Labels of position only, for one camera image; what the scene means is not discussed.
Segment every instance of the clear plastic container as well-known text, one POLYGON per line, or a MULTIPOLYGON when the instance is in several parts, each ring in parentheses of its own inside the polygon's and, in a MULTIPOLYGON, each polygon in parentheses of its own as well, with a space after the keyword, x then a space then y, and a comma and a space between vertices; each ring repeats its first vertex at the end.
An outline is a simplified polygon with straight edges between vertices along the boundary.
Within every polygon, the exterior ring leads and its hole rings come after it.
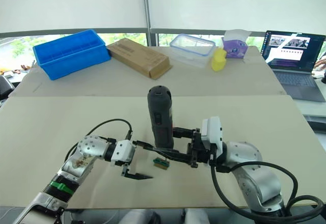
POLYGON ((179 34, 170 43, 176 60, 204 68, 215 49, 215 42, 186 34, 179 34))

